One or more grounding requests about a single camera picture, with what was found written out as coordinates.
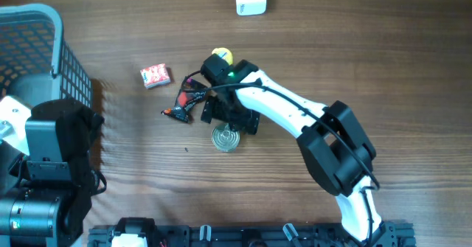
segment black and red package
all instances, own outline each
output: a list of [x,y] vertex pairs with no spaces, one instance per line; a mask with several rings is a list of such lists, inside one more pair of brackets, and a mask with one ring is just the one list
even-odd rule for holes
[[[184,83],[184,88],[186,89],[203,89],[206,86],[197,80],[192,78],[187,79]],[[193,108],[193,106],[199,102],[205,100],[205,96],[207,95],[207,91],[203,92],[183,92],[181,89],[178,91],[176,104],[173,108],[168,108],[166,110],[161,111],[161,114],[167,115],[174,119],[177,119],[182,122],[189,122],[189,111]]]

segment plastic basket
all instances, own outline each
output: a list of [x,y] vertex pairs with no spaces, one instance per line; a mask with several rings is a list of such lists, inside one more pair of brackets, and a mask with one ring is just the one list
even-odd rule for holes
[[0,92],[32,107],[68,97],[91,107],[89,76],[63,39],[63,23],[45,4],[0,7]]

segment wood grain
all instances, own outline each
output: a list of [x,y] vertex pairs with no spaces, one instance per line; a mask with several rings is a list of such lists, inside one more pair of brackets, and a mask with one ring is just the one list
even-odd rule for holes
[[[201,106],[190,125],[160,114],[180,80],[225,46],[303,97],[353,108],[378,151],[374,197],[385,220],[414,223],[419,246],[472,242],[471,0],[269,0],[265,15],[245,18],[235,0],[0,2],[56,8],[95,79],[106,121],[94,162],[109,187],[86,229],[127,216],[191,226],[340,221],[295,141],[270,120],[226,154],[210,139],[218,123],[199,121]],[[156,63],[176,82],[147,91],[138,71]]]

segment wooden table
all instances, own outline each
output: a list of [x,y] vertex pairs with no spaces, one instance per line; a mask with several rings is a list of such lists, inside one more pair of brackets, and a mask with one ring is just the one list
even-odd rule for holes
[[[414,223],[419,246],[471,244],[472,0],[269,0],[254,17],[237,16],[235,0],[0,0],[29,2],[61,13],[106,119],[93,159],[108,190],[94,197],[85,229],[128,216],[191,226],[340,221],[272,121],[221,153],[210,138],[218,122],[200,122],[202,106],[189,125],[160,114],[184,75],[225,46],[303,97],[353,108],[377,148],[384,220]],[[157,63],[175,82],[148,91],[139,70]]]

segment can lid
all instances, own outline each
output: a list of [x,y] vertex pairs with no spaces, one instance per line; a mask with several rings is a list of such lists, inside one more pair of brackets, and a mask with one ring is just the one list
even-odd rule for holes
[[231,131],[229,124],[218,125],[213,129],[212,141],[219,151],[233,151],[239,145],[239,140],[239,132]]

